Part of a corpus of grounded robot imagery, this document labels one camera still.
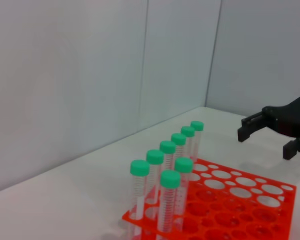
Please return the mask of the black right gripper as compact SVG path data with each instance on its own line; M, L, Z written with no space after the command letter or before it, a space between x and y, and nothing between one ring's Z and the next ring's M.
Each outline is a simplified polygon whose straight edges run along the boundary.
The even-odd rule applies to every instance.
M287 105L266 106L261 112L243 118L241 127L237 130L237 139L242 143L251 134L266 127L293 138L283 146L283 159L291 160L300 153L300 97Z

